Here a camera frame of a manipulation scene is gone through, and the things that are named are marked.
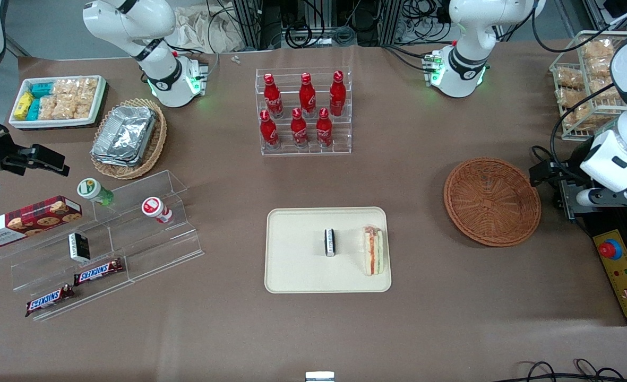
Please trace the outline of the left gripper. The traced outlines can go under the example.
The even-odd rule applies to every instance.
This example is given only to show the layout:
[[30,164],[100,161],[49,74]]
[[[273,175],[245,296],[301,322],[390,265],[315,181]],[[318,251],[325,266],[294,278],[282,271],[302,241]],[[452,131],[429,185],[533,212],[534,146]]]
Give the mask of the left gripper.
[[616,192],[606,188],[604,185],[587,176],[578,167],[570,168],[568,171],[561,169],[552,159],[545,159],[529,168],[529,181],[532,187],[548,184],[551,187],[561,185],[566,186],[563,195],[566,196],[569,206],[579,206],[584,208],[605,208],[611,206],[627,206],[627,188]]

